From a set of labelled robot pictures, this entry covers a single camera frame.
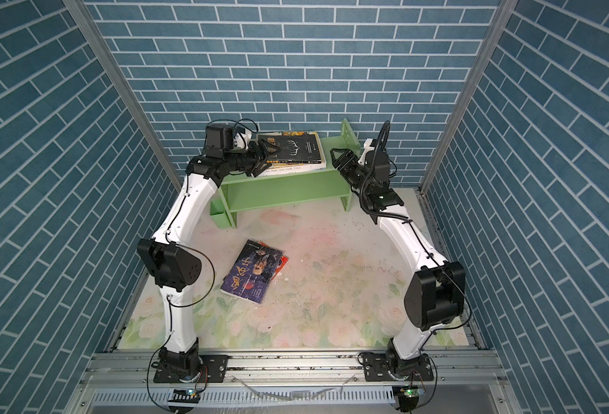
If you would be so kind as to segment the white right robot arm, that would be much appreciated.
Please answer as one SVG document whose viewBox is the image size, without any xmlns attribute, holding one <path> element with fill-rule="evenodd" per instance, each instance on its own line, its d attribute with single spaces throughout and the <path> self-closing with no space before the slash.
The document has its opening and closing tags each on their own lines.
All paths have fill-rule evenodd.
<svg viewBox="0 0 609 414">
<path fill-rule="evenodd" d="M 330 156 L 358 196 L 361 209 L 389 236 L 413 273 L 403 298 L 406 322 L 388 342 L 380 365 L 369 364 L 367 376 L 385 367 L 397 381 L 417 377 L 428 381 L 433 374 L 424 347 L 463 314 L 465 269 L 460 262 L 449 262 L 417 229 L 405 203 L 390 187 L 386 152 L 370 148 L 360 158 L 349 149 L 334 148 Z"/>
</svg>

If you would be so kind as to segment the red manga comic book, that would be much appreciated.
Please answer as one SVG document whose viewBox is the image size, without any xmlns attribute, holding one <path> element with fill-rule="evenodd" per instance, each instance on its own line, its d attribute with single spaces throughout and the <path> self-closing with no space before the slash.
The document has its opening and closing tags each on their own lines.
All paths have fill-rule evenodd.
<svg viewBox="0 0 609 414">
<path fill-rule="evenodd" d="M 273 254 L 272 248 L 269 248 L 262 241 L 259 242 L 259 245 L 261 245 L 261 248 L 256 252 L 256 263 L 254 264 L 253 273 L 263 277 L 264 281 L 273 280 L 285 267 L 288 258 L 282 255 L 277 259 Z"/>
</svg>

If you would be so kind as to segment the white book brown stripes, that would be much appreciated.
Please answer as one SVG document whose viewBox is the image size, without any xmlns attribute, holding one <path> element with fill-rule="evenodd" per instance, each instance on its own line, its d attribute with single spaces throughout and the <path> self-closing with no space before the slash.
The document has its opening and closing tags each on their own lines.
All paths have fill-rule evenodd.
<svg viewBox="0 0 609 414">
<path fill-rule="evenodd" d="M 283 164 L 272 163 L 265 171 L 259 174 L 260 178 L 273 177 L 287 174 L 302 174 L 325 170 L 326 163 L 299 163 L 299 164 Z"/>
</svg>

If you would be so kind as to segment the purple book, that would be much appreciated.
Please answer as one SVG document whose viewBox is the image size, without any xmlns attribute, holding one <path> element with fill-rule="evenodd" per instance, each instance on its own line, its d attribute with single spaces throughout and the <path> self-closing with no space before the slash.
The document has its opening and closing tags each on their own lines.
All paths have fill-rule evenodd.
<svg viewBox="0 0 609 414">
<path fill-rule="evenodd" d="M 230 272 L 223 279 L 222 293 L 257 305 L 263 302 L 272 281 L 264 281 L 263 277 L 253 273 L 256 252 L 260 248 L 259 241 L 246 241 Z M 281 250 L 275 248 L 273 254 L 277 259 L 284 255 Z"/>
</svg>

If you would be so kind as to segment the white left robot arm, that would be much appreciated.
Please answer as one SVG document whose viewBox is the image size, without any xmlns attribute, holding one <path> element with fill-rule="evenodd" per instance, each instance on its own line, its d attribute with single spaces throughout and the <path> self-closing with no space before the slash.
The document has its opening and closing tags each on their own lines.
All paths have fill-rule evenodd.
<svg viewBox="0 0 609 414">
<path fill-rule="evenodd" d="M 256 122 L 215 120 L 205 127 L 204 148 L 185 169 L 184 184 L 165 221 L 137 244 L 164 306 L 166 340 L 158 349 L 156 379 L 192 383 L 204 377 L 199 338 L 193 327 L 192 288 L 207 256 L 192 248 L 190 236 L 205 207 L 230 174 L 257 177 L 278 148 L 259 138 Z"/>
</svg>

